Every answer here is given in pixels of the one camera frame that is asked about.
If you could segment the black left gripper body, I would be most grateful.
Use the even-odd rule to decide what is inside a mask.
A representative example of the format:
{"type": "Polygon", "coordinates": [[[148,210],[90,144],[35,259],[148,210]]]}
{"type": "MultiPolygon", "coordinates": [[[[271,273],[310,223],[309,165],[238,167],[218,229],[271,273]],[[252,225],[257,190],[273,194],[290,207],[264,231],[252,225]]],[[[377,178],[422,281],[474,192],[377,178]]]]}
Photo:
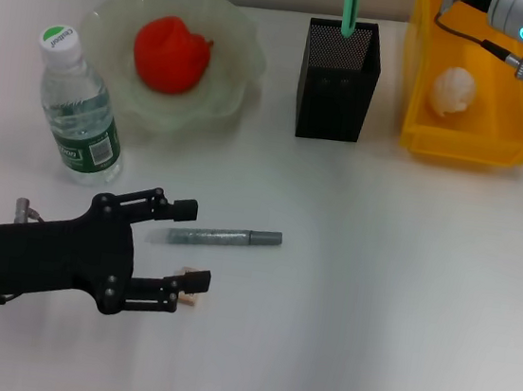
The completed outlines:
{"type": "Polygon", "coordinates": [[[99,312],[119,313],[134,269],[131,230],[121,200],[106,193],[77,219],[0,224],[0,295],[77,290],[99,312]]]}

